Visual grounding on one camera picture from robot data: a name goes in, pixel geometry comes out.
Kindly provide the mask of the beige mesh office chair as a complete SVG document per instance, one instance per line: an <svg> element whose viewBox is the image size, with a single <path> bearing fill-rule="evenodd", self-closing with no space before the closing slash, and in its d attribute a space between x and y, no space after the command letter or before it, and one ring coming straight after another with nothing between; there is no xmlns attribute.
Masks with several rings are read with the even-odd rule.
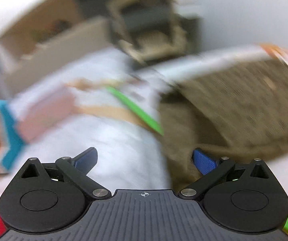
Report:
<svg viewBox="0 0 288 241"><path fill-rule="evenodd" d="M173 0L109 0L117 45L141 65L186 54L187 32Z"/></svg>

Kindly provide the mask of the beige bed headboard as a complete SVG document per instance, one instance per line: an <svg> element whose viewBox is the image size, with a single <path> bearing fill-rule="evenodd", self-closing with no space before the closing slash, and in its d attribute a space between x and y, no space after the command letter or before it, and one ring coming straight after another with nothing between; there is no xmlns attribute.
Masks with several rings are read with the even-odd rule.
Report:
<svg viewBox="0 0 288 241"><path fill-rule="evenodd" d="M6 87L13 96L63 66L109 46L109 20L94 17L44 44L37 44L32 53L23 56L5 75Z"/></svg>

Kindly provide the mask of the pink rectangular box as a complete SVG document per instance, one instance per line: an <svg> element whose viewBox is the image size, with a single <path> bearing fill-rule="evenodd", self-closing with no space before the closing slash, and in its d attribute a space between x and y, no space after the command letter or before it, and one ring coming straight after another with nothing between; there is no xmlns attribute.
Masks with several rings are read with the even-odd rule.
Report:
<svg viewBox="0 0 288 241"><path fill-rule="evenodd" d="M73 114L75 96L65 86L43 95L16 124L16 130L26 143L31 143L48 129Z"/></svg>

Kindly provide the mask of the white quilted mattress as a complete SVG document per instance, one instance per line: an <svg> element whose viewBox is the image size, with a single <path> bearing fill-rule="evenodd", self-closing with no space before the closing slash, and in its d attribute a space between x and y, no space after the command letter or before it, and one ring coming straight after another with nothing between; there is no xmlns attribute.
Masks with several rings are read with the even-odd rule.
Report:
<svg viewBox="0 0 288 241"><path fill-rule="evenodd" d="M29 107L54 88L78 78L99 81L116 79L130 72L128 57L109 47L65 65L10 102L20 119ZM89 147L98 151L98 163L90 178L114 192L116 189L168 189L169 176L159 142L151 132L131 123L84 114L71 115L26 145L7 175L0 176L0 196L20 167L30 157L54 162L74 157Z"/></svg>

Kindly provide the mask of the brown polka dot garment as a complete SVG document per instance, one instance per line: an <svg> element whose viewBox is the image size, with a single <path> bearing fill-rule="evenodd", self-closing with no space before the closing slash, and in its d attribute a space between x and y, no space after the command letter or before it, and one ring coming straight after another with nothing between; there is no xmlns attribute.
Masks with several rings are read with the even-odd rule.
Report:
<svg viewBox="0 0 288 241"><path fill-rule="evenodd" d="M179 192L200 179L192 153L199 148L239 163L288 153L288 65L278 59L241 61L191 76L162 95L161 151Z"/></svg>

